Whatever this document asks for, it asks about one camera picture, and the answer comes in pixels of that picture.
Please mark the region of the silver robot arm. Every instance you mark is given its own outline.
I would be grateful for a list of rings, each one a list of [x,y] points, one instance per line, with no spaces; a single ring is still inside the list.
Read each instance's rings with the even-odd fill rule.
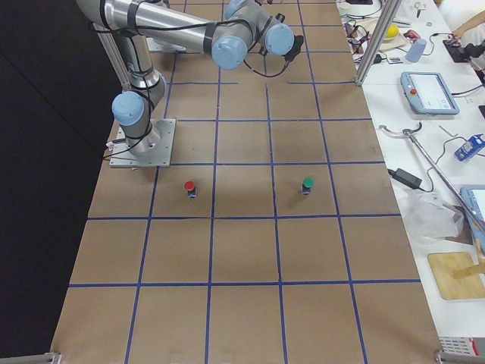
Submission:
[[[210,21],[171,9],[167,1],[79,0],[79,9],[98,34],[123,91],[111,110],[119,136],[108,143],[113,168],[167,167],[176,121],[152,112],[167,93],[167,81],[152,63],[153,52],[196,51],[224,70],[245,63],[260,46],[289,64],[301,52],[303,36],[256,1],[231,1],[223,20]]]

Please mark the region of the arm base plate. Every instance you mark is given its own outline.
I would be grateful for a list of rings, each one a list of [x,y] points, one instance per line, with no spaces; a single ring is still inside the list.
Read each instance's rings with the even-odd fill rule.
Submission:
[[[149,51],[151,53],[185,53],[186,47],[175,45],[162,40],[156,40],[151,37],[146,38]]]
[[[126,143],[122,128],[117,129],[117,139],[109,158],[112,168],[169,167],[173,149],[176,119],[151,119],[152,130],[133,149]]]

